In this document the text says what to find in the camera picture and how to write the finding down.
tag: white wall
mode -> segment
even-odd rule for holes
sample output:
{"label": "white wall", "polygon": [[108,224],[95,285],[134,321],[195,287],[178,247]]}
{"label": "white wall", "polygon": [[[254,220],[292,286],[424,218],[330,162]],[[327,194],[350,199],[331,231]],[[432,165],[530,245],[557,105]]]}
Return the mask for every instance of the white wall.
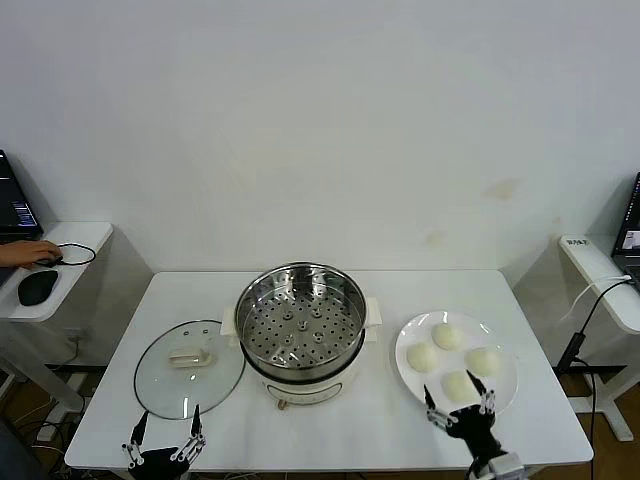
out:
{"label": "white wall", "polygon": [[615,230],[639,169],[633,2],[1,12],[0,145],[114,262],[502,268],[539,333],[578,282],[554,239]]}

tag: stain on wall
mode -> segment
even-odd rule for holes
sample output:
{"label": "stain on wall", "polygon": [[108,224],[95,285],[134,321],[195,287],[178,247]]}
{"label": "stain on wall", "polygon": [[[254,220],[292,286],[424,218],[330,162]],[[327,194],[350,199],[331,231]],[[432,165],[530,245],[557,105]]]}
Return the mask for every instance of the stain on wall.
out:
{"label": "stain on wall", "polygon": [[492,185],[484,191],[484,196],[493,198],[495,200],[501,200],[503,202],[509,201],[513,198],[513,195],[518,188],[520,180],[516,178],[507,178]]}
{"label": "stain on wall", "polygon": [[440,248],[443,247],[447,240],[447,231],[446,230],[432,230],[427,233],[427,236],[424,239],[424,243],[427,247],[430,248]]}

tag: white plate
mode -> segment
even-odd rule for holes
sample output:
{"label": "white plate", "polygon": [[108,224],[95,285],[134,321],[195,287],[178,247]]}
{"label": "white plate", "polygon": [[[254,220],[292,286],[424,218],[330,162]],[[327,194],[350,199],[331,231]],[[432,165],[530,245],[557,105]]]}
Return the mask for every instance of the white plate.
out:
{"label": "white plate", "polygon": [[[461,350],[443,350],[434,343],[431,338],[431,329],[440,323],[454,325],[462,331],[463,347]],[[426,342],[438,352],[437,367],[431,372],[417,372],[411,368],[407,361],[407,349],[418,342]],[[495,390],[496,413],[500,413],[509,406],[518,390],[515,361],[512,355],[506,352],[501,345],[498,345],[494,334],[486,325],[468,315],[444,311],[418,315],[407,323],[398,335],[396,363],[402,380],[421,403],[424,403],[424,385],[426,385],[438,408],[452,412],[478,403],[480,397],[477,396],[477,399],[471,403],[454,403],[445,395],[441,380],[447,373],[467,370],[466,353],[479,347],[493,347],[500,352],[502,362],[498,373],[493,377],[478,377],[487,389]]]}

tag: white desk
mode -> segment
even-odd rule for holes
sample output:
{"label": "white desk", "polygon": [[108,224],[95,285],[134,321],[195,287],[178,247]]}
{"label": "white desk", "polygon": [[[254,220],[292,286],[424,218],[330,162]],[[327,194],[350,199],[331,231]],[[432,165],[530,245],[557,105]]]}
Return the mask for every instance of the white desk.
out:
{"label": "white desk", "polygon": [[[371,471],[466,469],[464,443],[426,419],[399,378],[393,348],[420,312],[452,309],[486,322],[510,346],[519,370],[512,405],[494,433],[527,465],[586,462],[592,450],[501,273],[497,271],[350,272],[380,302],[378,341],[340,396],[310,407],[276,408],[249,366],[231,395],[202,416],[207,445],[194,471]],[[147,346],[189,320],[222,319],[253,273],[160,273],[144,295],[65,456],[68,465],[126,469],[120,445],[143,413],[134,370]],[[190,420],[150,416],[144,450],[178,445]]]}
{"label": "white desk", "polygon": [[[111,232],[111,224],[104,222],[58,222],[45,226],[42,238],[56,244],[79,243],[92,248],[97,253]],[[69,261],[74,261],[73,256],[75,255],[79,255],[79,253],[71,250],[68,253],[65,252],[65,258]],[[0,335],[0,357],[40,385],[62,404],[56,407],[58,411],[54,417],[51,417],[54,419],[66,411],[80,411],[83,405],[82,398],[42,364],[38,353],[33,350],[28,339],[23,338],[12,327],[11,322],[42,322],[51,317],[87,267],[88,265],[55,267],[59,277],[50,297],[33,307],[25,307],[20,304],[18,285],[24,277],[43,269],[42,267],[36,267],[33,271],[17,269],[0,288],[0,321],[5,321],[2,325],[2,335]],[[76,374],[75,378],[70,380],[71,384],[79,386],[83,379],[81,375]]]}
{"label": "white desk", "polygon": [[[619,276],[622,272],[611,259],[615,237],[607,235],[564,235],[560,238],[560,247],[582,274],[587,283],[609,276]],[[594,285],[592,289],[600,295],[615,281]],[[627,333],[640,334],[640,295],[631,285],[620,285],[611,290],[601,300],[618,326]],[[587,384],[591,385],[591,377],[585,375]],[[629,364],[606,384],[598,375],[596,381],[596,411],[604,413],[611,430],[621,442],[633,441],[633,432],[627,425],[622,413],[616,405],[616,398],[640,382],[640,363]],[[570,399],[576,413],[587,413],[593,405],[592,397]]]}
{"label": "white desk", "polygon": [[[79,243],[98,252],[112,231],[111,224],[105,222],[58,222],[45,225],[42,239],[49,240],[56,245]],[[89,252],[74,247],[65,248],[63,253],[69,262],[84,260],[89,254]],[[32,307],[25,307],[18,301],[18,285],[33,272],[48,269],[43,267],[35,267],[32,271],[23,268],[17,269],[0,288],[0,319],[12,322],[43,322],[47,320],[58,310],[87,267],[89,264],[76,267],[55,266],[54,270],[58,272],[59,277],[51,296],[41,304]]]}

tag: glass lid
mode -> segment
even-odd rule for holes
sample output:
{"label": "glass lid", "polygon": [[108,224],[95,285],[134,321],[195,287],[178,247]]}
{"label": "glass lid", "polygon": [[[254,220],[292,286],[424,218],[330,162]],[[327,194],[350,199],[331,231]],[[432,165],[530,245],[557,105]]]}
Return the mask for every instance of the glass lid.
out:
{"label": "glass lid", "polygon": [[220,322],[199,320],[172,328],[151,344],[136,367],[133,380],[143,408],[158,417],[193,417],[222,403],[233,391],[244,355],[220,335]]}

